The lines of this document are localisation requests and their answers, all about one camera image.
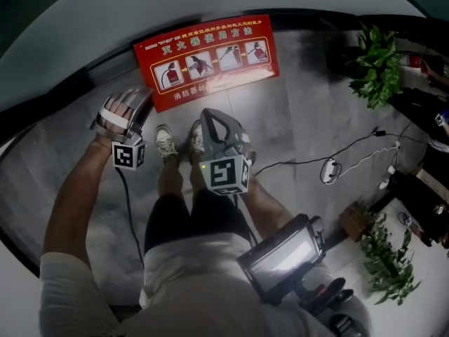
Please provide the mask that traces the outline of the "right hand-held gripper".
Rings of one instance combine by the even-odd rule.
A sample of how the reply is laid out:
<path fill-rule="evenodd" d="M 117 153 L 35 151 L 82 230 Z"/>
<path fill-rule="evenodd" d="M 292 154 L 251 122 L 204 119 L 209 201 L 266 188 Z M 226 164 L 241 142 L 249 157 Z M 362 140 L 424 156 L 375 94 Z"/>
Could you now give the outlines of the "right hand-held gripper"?
<path fill-rule="evenodd" d="M 220 137 L 216 121 L 225 129 Z M 242 194 L 248 191 L 252 146 L 248 134 L 232 116 L 205 108 L 201 112 L 205 153 L 200 169 L 206 186 L 217 195 Z"/>

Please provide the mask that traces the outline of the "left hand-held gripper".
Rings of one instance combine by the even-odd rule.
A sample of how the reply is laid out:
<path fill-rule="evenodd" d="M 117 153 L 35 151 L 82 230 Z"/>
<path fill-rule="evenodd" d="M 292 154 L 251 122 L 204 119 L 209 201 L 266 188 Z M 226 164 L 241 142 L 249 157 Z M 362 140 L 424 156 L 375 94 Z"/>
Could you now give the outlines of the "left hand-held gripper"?
<path fill-rule="evenodd" d="M 111 142 L 114 168 L 137 170 L 143 164 L 145 142 L 142 137 L 142 130 L 154 106 L 152 101 L 153 91 L 151 87 L 147 86 L 133 95 L 130 99 L 130 108 L 133 113 L 129 120 L 105 109 L 105 105 L 111 96 L 108 97 L 94 118 L 91 130 Z M 104 128 L 101 124 L 102 117 L 123 128 L 123 134 L 114 133 Z"/>

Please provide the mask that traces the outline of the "person's left hand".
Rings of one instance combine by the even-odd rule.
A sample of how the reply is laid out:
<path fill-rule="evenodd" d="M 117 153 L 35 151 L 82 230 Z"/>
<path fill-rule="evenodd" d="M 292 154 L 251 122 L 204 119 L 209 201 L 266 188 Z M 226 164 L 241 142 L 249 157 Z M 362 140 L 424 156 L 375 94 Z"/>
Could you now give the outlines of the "person's left hand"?
<path fill-rule="evenodd" d="M 133 113 L 133 110 L 129 106 L 127 106 L 127 103 L 131 98 L 134 97 L 135 94 L 136 90 L 130 89 L 125 91 L 124 93 L 121 93 L 120 95 L 113 95 L 108 99 L 105 105 L 105 109 L 120 117 L 123 117 L 124 119 L 129 120 L 130 116 Z M 103 117 L 101 118 L 101 124 L 104 128 L 114 133 L 123 134 L 124 132 L 123 128 L 111 123 L 110 121 L 105 120 Z"/>

